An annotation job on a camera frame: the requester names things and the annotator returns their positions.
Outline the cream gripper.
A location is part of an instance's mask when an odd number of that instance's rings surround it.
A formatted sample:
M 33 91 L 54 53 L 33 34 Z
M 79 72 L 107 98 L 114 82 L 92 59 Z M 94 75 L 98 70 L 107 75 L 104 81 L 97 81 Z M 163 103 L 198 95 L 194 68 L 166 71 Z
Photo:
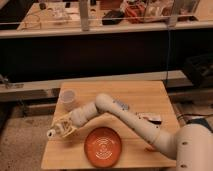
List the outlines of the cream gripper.
M 65 138 L 76 131 L 76 127 L 73 125 L 69 114 L 56 118 L 53 121 L 52 126 L 58 134 L 62 134 L 62 138 Z

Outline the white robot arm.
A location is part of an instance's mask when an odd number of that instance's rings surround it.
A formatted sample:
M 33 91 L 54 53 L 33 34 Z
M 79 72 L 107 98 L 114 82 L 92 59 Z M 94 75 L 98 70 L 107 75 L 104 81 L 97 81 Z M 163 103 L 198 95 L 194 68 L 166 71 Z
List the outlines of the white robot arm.
M 126 110 L 105 93 L 56 120 L 47 136 L 66 137 L 104 113 L 114 115 L 161 154 L 174 159 L 176 171 L 213 171 L 213 133 L 208 128 L 190 123 L 171 134 Z

